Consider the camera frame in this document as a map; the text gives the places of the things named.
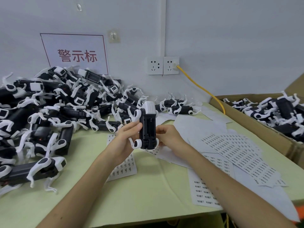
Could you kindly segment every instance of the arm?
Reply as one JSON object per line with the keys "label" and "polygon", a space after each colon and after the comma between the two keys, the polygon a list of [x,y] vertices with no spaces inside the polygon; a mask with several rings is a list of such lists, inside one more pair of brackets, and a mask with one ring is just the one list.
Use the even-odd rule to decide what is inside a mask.
{"label": "arm", "polygon": [[156,132],[160,141],[193,167],[239,227],[295,227],[276,208],[221,171],[187,144],[174,126],[160,125]]}
{"label": "arm", "polygon": [[82,178],[36,228],[83,227],[109,174],[133,151],[128,138],[131,137],[135,140],[141,128],[142,124],[138,122],[131,122],[123,126],[118,131],[114,142],[111,142],[98,155]]}

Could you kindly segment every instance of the forearm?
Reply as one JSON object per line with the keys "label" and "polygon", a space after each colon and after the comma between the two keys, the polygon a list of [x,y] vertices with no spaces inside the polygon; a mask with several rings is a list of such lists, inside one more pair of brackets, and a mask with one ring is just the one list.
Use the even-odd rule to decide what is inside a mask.
{"label": "forearm", "polygon": [[109,152],[102,152],[68,194],[37,228],[82,227],[113,166]]}
{"label": "forearm", "polygon": [[294,227],[273,206],[213,165],[190,145],[186,161],[239,227]]}

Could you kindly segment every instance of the table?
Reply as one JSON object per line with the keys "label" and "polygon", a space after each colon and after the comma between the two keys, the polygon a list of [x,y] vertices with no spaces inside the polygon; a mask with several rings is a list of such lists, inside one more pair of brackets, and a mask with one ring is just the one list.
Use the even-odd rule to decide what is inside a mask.
{"label": "table", "polygon": [[[218,111],[209,104],[204,104]],[[260,140],[236,122],[228,123],[234,129],[256,142],[263,150],[265,161],[281,173],[289,187],[284,188],[296,204],[304,203],[304,170]],[[6,228],[33,228],[69,192],[86,172],[98,154],[106,147],[106,132],[80,130],[72,137],[67,165],[52,187],[58,194],[43,190],[44,180],[29,183],[0,198],[0,221]],[[191,202],[187,169],[154,156],[134,151],[138,173],[110,181],[104,185],[85,224],[99,227],[109,224],[135,224],[175,217],[191,217],[204,213],[218,213],[218,209],[196,206]]]}

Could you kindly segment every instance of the electrical outlet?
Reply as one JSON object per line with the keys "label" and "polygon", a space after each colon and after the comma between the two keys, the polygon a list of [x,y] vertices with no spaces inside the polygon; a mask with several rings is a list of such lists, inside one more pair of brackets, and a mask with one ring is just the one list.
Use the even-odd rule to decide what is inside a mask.
{"label": "electrical outlet", "polygon": [[164,64],[162,57],[147,57],[145,66],[148,75],[163,74]]}
{"label": "electrical outlet", "polygon": [[179,57],[164,57],[164,75],[179,74],[177,65],[179,65]]}

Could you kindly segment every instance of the cardboard box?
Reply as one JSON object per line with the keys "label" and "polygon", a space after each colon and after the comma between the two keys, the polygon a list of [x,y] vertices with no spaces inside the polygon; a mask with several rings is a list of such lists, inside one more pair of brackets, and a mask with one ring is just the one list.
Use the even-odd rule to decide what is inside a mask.
{"label": "cardboard box", "polygon": [[[291,83],[285,89],[285,92],[288,96],[297,93],[298,97],[301,99],[300,103],[304,103],[304,74],[302,74],[293,83]],[[221,95],[216,97],[219,100],[227,98],[230,102],[239,101],[243,98],[248,98],[252,102],[261,102],[268,97],[277,98],[279,96],[282,96],[282,93]],[[214,98],[210,100],[210,104],[222,112],[221,106]],[[227,103],[222,102],[222,104],[226,110],[227,116],[239,123],[241,126],[245,127],[247,130],[253,132],[260,139],[271,145],[281,154],[294,161],[304,169],[304,144],[285,136],[284,134],[272,129],[269,126],[263,125],[257,120],[234,109]]]}

